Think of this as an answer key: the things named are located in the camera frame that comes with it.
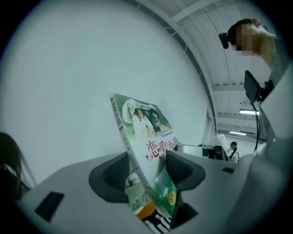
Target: gray panel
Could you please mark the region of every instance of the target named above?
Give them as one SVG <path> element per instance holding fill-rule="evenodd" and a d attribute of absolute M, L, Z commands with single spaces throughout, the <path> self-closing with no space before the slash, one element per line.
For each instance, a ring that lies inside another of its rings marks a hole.
<path fill-rule="evenodd" d="M 176 150 L 185 154 L 191 154 L 194 156 L 203 156 L 202 147 L 197 147 L 194 145 L 186 145 L 186 144 L 178 145 Z"/>
<path fill-rule="evenodd" d="M 65 196 L 51 219 L 52 227 L 60 232 L 152 233 L 134 215 L 127 203 L 106 202 L 97 196 L 89 185 L 90 172 L 96 166 L 119 155 L 111 154 L 66 166 L 28 192 L 21 203 L 29 211 L 33 211 L 51 191 L 63 193 Z"/>
<path fill-rule="evenodd" d="M 233 234 L 241 229 L 248 231 L 259 224 L 282 198 L 292 180 L 292 142 L 293 138 L 274 139 L 257 149 L 241 194 L 228 217 L 225 233 Z"/>
<path fill-rule="evenodd" d="M 243 157 L 239 163 L 232 163 L 181 152 L 177 154 L 202 166 L 206 177 L 194 190 L 181 192 L 183 202 L 191 205 L 198 214 L 173 233 L 190 233 L 191 230 L 221 233 L 245 183 L 252 155 Z M 235 169 L 234 173 L 222 171 L 225 167 Z"/>
<path fill-rule="evenodd" d="M 167 150 L 166 170 L 178 191 L 196 188 L 206 176 L 205 170 L 197 163 L 186 160 L 176 154 L 175 151 Z"/>
<path fill-rule="evenodd" d="M 92 190 L 105 201 L 128 203 L 125 181 L 129 175 L 126 152 L 94 168 L 89 176 Z"/>

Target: dark chair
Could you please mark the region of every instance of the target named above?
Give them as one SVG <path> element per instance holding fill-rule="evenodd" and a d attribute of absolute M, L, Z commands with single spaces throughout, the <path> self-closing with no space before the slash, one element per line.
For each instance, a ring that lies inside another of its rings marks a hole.
<path fill-rule="evenodd" d="M 20 155 L 21 152 L 13 138 L 6 133 L 0 133 L 0 176 L 7 192 L 14 199 L 20 199 L 22 196 Z M 6 166 L 11 167 L 16 176 L 7 170 Z"/>

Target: gray machine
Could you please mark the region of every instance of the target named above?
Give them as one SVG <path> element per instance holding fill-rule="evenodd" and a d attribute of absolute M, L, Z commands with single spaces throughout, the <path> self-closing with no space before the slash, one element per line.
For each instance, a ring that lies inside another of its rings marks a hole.
<path fill-rule="evenodd" d="M 274 137 L 254 154 L 232 163 L 221 146 L 167 151 L 167 171 L 179 191 L 171 233 L 245 232 L 273 209 L 292 173 L 292 72 L 290 67 L 261 104 L 260 114 L 270 122 Z M 204 157 L 206 153 L 214 159 Z M 19 206 L 44 233 L 150 234 L 128 207 L 127 165 L 123 153 L 64 167 L 27 193 Z M 51 191 L 64 197 L 48 223 L 34 210 Z"/>

